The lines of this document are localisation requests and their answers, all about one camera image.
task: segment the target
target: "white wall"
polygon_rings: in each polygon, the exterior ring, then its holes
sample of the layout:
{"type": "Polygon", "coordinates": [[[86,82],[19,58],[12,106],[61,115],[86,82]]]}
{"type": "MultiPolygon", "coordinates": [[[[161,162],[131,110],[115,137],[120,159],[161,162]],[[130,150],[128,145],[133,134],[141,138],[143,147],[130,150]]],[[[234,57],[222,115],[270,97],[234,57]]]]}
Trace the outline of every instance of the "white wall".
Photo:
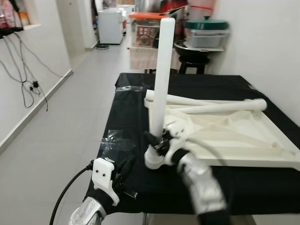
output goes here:
{"type": "Polygon", "coordinates": [[[299,0],[218,0],[214,18],[232,33],[206,72],[242,75],[300,126],[299,0]]]}
{"type": "Polygon", "coordinates": [[[80,9],[80,22],[83,33],[83,41],[85,48],[92,48],[97,40],[92,24],[92,13],[90,0],[77,0],[80,9]]]}
{"type": "Polygon", "coordinates": [[[96,3],[96,7],[97,7],[97,11],[100,11],[103,9],[103,0],[95,0],[95,3],[96,3]]]}
{"type": "MultiPolygon", "coordinates": [[[[68,53],[63,39],[60,20],[55,0],[26,0],[36,6],[36,17],[41,25],[20,32],[25,43],[55,72],[65,75],[70,70],[68,53]]],[[[18,46],[14,35],[10,35],[18,46]]],[[[27,51],[24,50],[26,62],[39,81],[45,94],[49,92],[60,80],[44,69],[27,51]]],[[[16,68],[9,57],[3,39],[0,40],[0,59],[14,77],[18,77],[16,68]]],[[[6,136],[14,130],[37,105],[42,97],[35,97],[35,105],[26,109],[23,105],[21,86],[10,79],[0,65],[0,146],[6,136]]]]}
{"type": "Polygon", "coordinates": [[[85,51],[79,5],[76,0],[56,0],[56,2],[67,51],[72,60],[85,51]]]}

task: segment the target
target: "stool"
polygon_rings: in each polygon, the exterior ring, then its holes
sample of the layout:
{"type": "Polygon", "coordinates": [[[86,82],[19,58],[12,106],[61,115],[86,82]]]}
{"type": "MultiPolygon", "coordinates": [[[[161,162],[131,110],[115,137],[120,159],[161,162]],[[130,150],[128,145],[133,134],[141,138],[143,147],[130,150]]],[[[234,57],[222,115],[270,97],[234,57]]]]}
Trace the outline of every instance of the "stool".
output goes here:
{"type": "Polygon", "coordinates": [[[197,68],[197,74],[204,74],[205,66],[210,62],[210,59],[206,56],[197,57],[179,57],[181,66],[179,74],[185,74],[188,67],[197,68]]]}

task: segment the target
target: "black tablecloth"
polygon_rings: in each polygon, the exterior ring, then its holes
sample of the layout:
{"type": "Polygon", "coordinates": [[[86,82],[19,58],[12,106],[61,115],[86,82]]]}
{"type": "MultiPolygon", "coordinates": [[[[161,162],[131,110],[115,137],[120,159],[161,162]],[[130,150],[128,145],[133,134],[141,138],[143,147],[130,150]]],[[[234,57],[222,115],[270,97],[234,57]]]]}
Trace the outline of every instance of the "black tablecloth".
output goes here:
{"type": "MultiPolygon", "coordinates": [[[[193,214],[188,193],[174,167],[162,166],[149,170],[144,165],[148,147],[143,131],[149,130],[148,110],[143,106],[147,89],[154,88],[155,75],[121,74],[107,121],[104,137],[110,130],[122,130],[122,138],[135,147],[119,150],[116,161],[135,154],[137,162],[125,182],[125,187],[138,192],[137,200],[120,197],[113,212],[145,212],[193,214]]],[[[255,90],[241,76],[179,75],[170,77],[169,94],[195,99],[244,100],[264,98],[265,114],[300,148],[300,128],[282,113],[267,97],[255,90]]],[[[103,144],[98,157],[103,156],[103,144]]],[[[300,213],[300,172],[292,168],[254,168],[214,166],[230,204],[232,215],[300,213]]]]}

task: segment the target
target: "tiled floor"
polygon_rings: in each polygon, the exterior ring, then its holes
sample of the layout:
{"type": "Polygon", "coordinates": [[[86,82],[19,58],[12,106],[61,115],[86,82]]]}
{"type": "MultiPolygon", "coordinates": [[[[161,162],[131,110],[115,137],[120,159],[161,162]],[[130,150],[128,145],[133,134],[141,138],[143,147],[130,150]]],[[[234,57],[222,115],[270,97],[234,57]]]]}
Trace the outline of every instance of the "tiled floor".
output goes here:
{"type": "MultiPolygon", "coordinates": [[[[97,156],[120,72],[129,69],[129,38],[94,50],[0,156],[0,224],[47,225],[72,177],[97,156]]],[[[82,175],[57,212],[67,225],[90,180],[82,175]]],[[[113,214],[104,224],[142,224],[141,214],[113,214]]]]}

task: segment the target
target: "white plastic tube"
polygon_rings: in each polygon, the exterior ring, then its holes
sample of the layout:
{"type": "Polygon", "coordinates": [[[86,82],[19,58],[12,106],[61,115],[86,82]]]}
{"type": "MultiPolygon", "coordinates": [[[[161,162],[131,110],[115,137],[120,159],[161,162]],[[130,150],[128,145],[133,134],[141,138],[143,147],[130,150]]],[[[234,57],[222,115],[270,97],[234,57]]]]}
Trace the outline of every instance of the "white plastic tube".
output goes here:
{"type": "MultiPolygon", "coordinates": [[[[159,139],[163,134],[164,128],[165,105],[167,102],[169,86],[174,28],[174,18],[164,18],[160,21],[157,69],[154,85],[155,94],[152,122],[150,124],[150,132],[159,139]]],[[[159,156],[152,146],[149,146],[145,153],[145,164],[150,169],[158,169],[164,164],[164,158],[159,156]]]]}
{"type": "Polygon", "coordinates": [[[238,110],[259,110],[263,111],[267,108],[267,102],[262,99],[247,100],[244,102],[218,104],[218,105],[204,105],[193,106],[186,108],[177,108],[176,110],[183,113],[217,113],[226,111],[238,111],[238,110]]]}
{"type": "MultiPolygon", "coordinates": [[[[155,91],[147,90],[146,100],[153,101],[154,100],[155,91]]],[[[180,97],[176,95],[167,95],[167,102],[174,103],[177,105],[216,105],[216,103],[207,102],[203,100],[196,100],[187,97],[180,97]]]]}

